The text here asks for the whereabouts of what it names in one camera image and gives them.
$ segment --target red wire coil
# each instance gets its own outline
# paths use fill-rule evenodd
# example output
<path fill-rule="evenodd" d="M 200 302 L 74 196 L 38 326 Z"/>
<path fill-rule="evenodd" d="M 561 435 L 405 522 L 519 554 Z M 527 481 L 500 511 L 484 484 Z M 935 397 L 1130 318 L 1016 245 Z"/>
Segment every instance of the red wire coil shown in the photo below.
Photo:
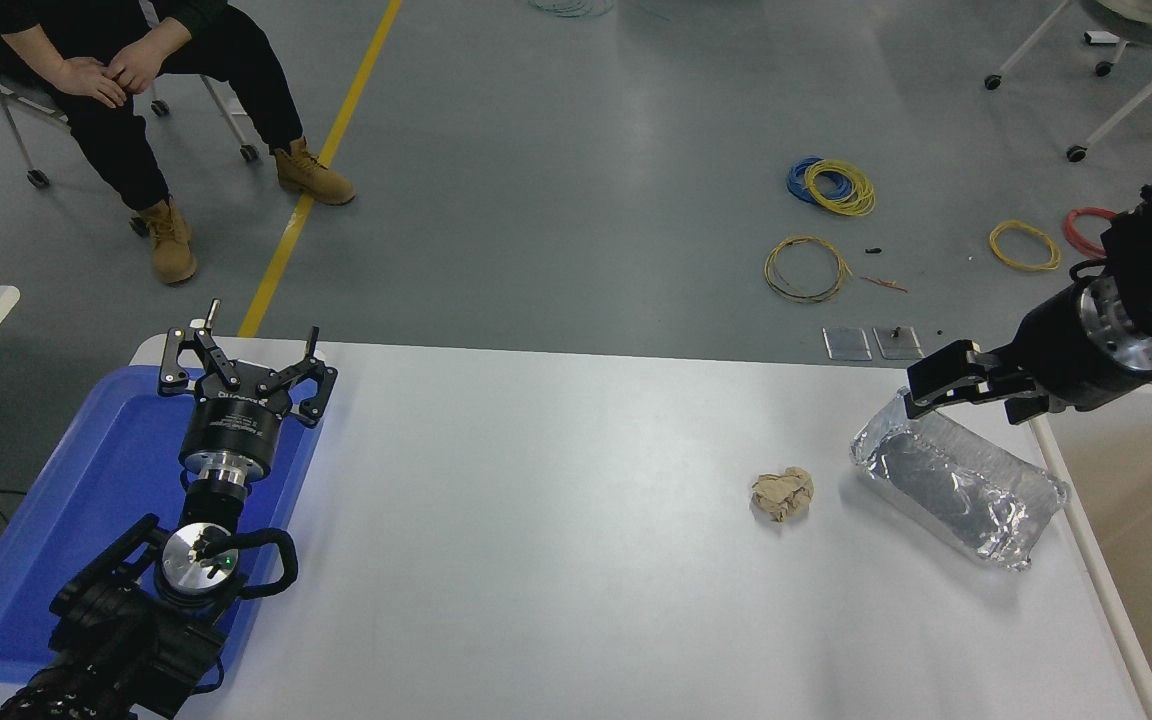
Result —
<path fill-rule="evenodd" d="M 1083 215 L 1096 215 L 1097 218 L 1105 218 L 1106 220 L 1112 220 L 1117 217 L 1114 210 L 1106 209 L 1078 209 L 1070 210 L 1069 215 L 1064 215 L 1064 240 L 1069 241 L 1074 250 L 1078 250 L 1087 258 L 1092 260 L 1105 259 L 1105 249 L 1097 245 L 1094 242 L 1089 241 L 1083 237 L 1083 233 L 1078 232 L 1078 228 L 1074 227 L 1074 220 L 1079 219 Z"/>

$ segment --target blue tray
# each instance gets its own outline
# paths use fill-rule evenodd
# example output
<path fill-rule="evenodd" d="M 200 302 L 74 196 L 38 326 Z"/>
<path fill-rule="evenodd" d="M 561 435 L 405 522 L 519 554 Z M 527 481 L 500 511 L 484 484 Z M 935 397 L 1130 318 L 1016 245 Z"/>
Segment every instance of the blue tray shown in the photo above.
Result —
<path fill-rule="evenodd" d="M 47 605 L 97 553 L 146 511 L 175 528 L 184 501 L 177 454 L 192 409 L 194 396 L 157 396 L 152 366 L 116 370 L 92 388 L 0 541 L 0 682 L 26 683 L 54 657 L 47 639 L 56 616 Z M 273 469 L 253 484 L 241 532 L 287 526 L 317 437 L 283 423 Z M 252 583 L 270 582 L 276 559 L 273 547 L 244 552 L 238 568 Z M 152 592 L 154 583 L 142 586 Z M 237 669 L 255 616 L 256 602 L 236 602 L 215 624 L 229 634 L 226 670 Z"/>

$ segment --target coiled wire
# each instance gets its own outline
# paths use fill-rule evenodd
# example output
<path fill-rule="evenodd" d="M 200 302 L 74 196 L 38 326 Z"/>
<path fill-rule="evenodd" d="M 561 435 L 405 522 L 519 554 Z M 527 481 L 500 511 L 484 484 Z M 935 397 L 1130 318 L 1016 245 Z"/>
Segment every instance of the coiled wire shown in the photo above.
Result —
<path fill-rule="evenodd" d="M 1043 265 L 1026 265 L 1024 263 L 1015 262 L 1011 258 L 1007 258 L 1007 256 L 1002 253 L 1002 250 L 998 249 L 998 236 L 1001 236 L 1001 234 L 1006 232 L 1026 232 L 1032 234 L 1032 236 L 1038 237 L 1038 240 L 1043 241 L 1043 243 L 1046 243 L 1049 258 Z M 1030 223 L 1022 223 L 1020 220 L 1005 220 L 1003 222 L 998 223 L 998 227 L 993 228 L 993 232 L 990 233 L 990 250 L 993 251 L 995 258 L 1005 262 L 1009 268 L 1026 270 L 1026 272 L 1030 273 L 1043 272 L 1043 270 L 1060 268 L 1060 247 L 1056 245 L 1056 242 L 1052 241 L 1052 237 L 1048 236 L 1047 233 L 1041 232 L 1041 229 L 1038 229 Z"/>
<path fill-rule="evenodd" d="M 823 291 L 808 293 L 802 291 L 799 288 L 795 287 L 794 283 L 787 281 L 785 275 L 781 274 L 781 268 L 778 266 L 778 260 L 780 260 L 781 251 L 786 250 L 788 247 L 803 245 L 805 242 L 814 242 L 817 245 L 824 247 L 833 255 L 833 262 L 838 268 L 838 276 L 833 285 Z M 806 234 L 801 234 L 801 236 L 787 237 L 781 241 L 780 245 L 773 247 L 772 252 L 768 253 L 767 260 L 763 264 L 763 279 L 767 281 L 767 287 L 771 287 L 776 295 L 783 297 L 783 300 L 789 300 L 791 302 L 804 302 L 804 304 L 813 304 L 813 302 L 824 302 L 831 300 L 831 297 L 838 295 L 838 291 L 842 290 L 842 282 L 847 279 L 847 275 L 851 274 L 851 268 L 847 265 L 847 260 L 842 259 L 842 252 L 838 251 L 838 248 L 832 245 L 827 240 L 823 240 L 814 236 L 806 236 Z"/>
<path fill-rule="evenodd" d="M 808 173 L 808 168 L 820 162 L 823 158 L 817 158 L 817 156 L 806 156 L 806 158 L 798 160 L 794 167 L 790 168 L 790 174 L 785 176 L 785 188 L 790 191 L 790 195 L 797 197 L 797 199 L 805 202 L 809 205 L 819 205 L 819 202 L 814 200 L 812 194 L 808 191 L 808 185 L 804 180 Z M 843 200 L 846 197 L 851 195 L 851 181 L 842 173 L 835 173 L 829 170 L 827 173 L 820 173 L 823 176 L 833 182 L 832 190 L 824 192 L 823 195 L 828 197 L 829 200 Z"/>
<path fill-rule="evenodd" d="M 1074 245 L 1074 250 L 1078 250 L 1083 255 L 1087 256 L 1087 258 L 1091 258 L 1092 260 L 1101 260 L 1101 258 L 1105 258 L 1105 249 L 1097 245 L 1097 243 L 1091 240 L 1083 237 L 1083 233 L 1079 233 L 1078 228 L 1074 227 L 1074 220 L 1079 219 L 1083 215 L 1094 215 L 1097 218 L 1112 220 L 1119 214 L 1115 213 L 1114 210 L 1078 209 L 1070 210 L 1069 215 L 1064 215 L 1064 240 L 1068 241 L 1070 245 Z"/>
<path fill-rule="evenodd" d="M 823 174 L 828 174 L 827 177 L 841 176 L 846 179 L 851 184 L 851 191 L 841 199 L 833 199 L 831 197 L 833 194 L 820 192 L 817 179 Z M 861 172 L 861 168 L 846 160 L 820 160 L 810 164 L 804 173 L 803 184 L 817 205 L 839 215 L 851 218 L 867 215 L 872 213 L 877 204 L 874 187 L 869 182 L 869 177 L 865 176 L 864 172 Z"/>

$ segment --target blue wire coil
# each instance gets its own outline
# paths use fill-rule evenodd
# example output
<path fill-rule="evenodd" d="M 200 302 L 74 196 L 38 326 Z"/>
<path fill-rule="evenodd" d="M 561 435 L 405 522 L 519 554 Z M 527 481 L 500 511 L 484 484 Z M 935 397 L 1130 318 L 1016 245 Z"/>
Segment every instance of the blue wire coil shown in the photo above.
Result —
<path fill-rule="evenodd" d="M 812 194 L 808 190 L 808 185 L 804 179 L 808 174 L 808 168 L 812 167 L 820 161 L 817 156 L 806 156 L 806 158 L 798 160 L 794 167 L 790 168 L 790 174 L 785 176 L 785 188 L 790 191 L 790 195 L 797 197 L 797 199 L 808 202 L 810 205 L 819 205 L 819 202 L 814 200 Z M 820 190 L 820 195 L 828 197 L 829 200 L 843 200 L 846 197 L 851 196 L 851 181 L 847 179 L 842 173 L 835 173 L 833 170 L 826 170 L 820 173 L 819 177 L 831 179 L 833 181 L 832 190 L 823 190 L 823 188 L 817 188 Z"/>

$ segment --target foil container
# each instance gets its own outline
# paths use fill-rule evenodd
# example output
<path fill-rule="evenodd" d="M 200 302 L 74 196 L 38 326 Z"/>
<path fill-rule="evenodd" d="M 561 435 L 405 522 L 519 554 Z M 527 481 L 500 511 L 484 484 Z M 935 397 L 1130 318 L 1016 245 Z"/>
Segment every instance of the foil container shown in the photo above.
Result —
<path fill-rule="evenodd" d="M 945 415 L 905 417 L 902 388 L 851 440 L 878 495 L 980 564 L 1029 568 L 1029 553 L 1069 486 Z"/>

